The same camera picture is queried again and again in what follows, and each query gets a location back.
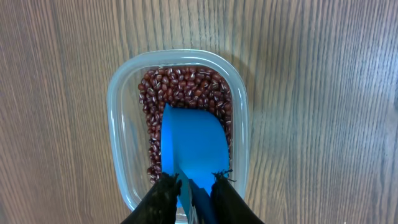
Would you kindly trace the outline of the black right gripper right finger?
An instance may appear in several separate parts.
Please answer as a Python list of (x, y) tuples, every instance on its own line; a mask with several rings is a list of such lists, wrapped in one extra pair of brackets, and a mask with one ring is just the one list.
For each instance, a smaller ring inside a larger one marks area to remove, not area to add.
[(213, 173), (215, 183), (211, 187), (211, 202), (220, 224), (264, 224), (248, 207), (226, 177), (231, 170)]

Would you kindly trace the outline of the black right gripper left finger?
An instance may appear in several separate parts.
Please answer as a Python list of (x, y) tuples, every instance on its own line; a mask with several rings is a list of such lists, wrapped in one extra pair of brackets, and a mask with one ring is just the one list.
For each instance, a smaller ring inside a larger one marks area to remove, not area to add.
[(174, 224), (182, 181), (178, 174), (162, 173), (159, 181), (121, 224)]

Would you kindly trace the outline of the blue plastic measuring scoop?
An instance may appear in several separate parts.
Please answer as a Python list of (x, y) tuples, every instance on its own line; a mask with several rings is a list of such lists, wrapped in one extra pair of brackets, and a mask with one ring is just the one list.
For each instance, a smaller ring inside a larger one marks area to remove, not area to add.
[(216, 116), (205, 110), (166, 105), (161, 127), (161, 166), (182, 183), (177, 206), (188, 223), (218, 223), (211, 202), (215, 174), (229, 169), (226, 135)]

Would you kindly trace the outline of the red beans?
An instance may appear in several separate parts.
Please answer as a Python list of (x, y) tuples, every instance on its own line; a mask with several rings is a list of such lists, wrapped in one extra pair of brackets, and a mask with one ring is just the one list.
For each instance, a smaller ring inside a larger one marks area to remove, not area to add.
[(147, 174), (156, 183), (162, 175), (160, 129), (165, 106), (205, 110), (221, 123), (232, 159), (233, 100), (227, 81), (208, 67), (165, 67), (146, 71), (138, 84), (139, 102), (150, 135)]

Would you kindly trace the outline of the clear plastic container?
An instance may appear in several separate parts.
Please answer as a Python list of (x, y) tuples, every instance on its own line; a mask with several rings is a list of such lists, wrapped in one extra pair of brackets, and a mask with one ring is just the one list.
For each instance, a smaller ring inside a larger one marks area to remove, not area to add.
[(229, 85), (233, 104), (233, 172), (229, 176), (239, 196), (245, 196), (251, 125), (247, 91), (239, 72), (224, 58), (205, 50), (158, 50), (140, 54), (122, 64), (108, 87), (108, 123), (114, 168), (122, 198), (131, 211), (152, 187), (147, 176), (150, 137), (137, 86), (150, 69), (186, 66), (211, 68)]

